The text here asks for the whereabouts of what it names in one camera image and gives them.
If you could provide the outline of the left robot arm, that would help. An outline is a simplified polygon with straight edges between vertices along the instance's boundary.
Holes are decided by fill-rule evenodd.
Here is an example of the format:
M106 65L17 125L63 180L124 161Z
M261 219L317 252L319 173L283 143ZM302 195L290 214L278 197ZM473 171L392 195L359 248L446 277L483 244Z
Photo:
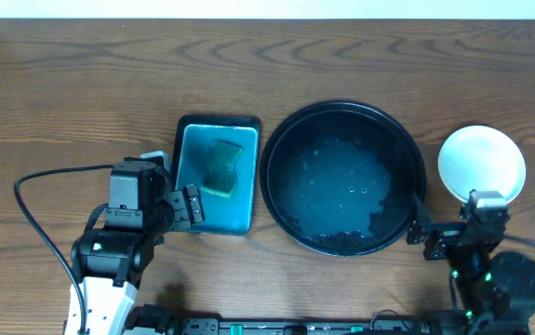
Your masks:
M178 190L161 151L114 164L109 200L90 215L74 242L67 334L121 334L134 328L142 273L154 248L169 232L203 222L201 196L193 184Z

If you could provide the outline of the light blue plate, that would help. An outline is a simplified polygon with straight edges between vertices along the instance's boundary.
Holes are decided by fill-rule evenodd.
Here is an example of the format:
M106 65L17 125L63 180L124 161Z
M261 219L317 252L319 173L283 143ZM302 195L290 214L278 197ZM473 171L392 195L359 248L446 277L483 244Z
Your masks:
M496 191L507 203L524 188L527 168L519 147L494 127L468 126L453 132L437 158L440 180L463 203L471 191Z

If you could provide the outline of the green yellow sponge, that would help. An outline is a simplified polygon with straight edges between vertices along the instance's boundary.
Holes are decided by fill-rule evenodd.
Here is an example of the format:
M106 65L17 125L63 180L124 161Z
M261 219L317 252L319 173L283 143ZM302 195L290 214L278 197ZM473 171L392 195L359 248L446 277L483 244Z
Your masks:
M235 164L243 150L229 142L214 141L207 154L207 176L201 189L216 196L230 198L236 186Z

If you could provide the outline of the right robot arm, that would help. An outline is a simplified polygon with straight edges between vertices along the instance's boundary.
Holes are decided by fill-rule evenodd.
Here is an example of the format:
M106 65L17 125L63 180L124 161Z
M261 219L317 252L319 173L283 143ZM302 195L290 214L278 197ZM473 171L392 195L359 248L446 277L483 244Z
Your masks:
M418 196L410 245L427 261L448 262L450 311L428 316L432 334L528 334L535 314L535 261L512 251L491 256L505 238L507 202L496 191L470 192L460 221L433 223Z

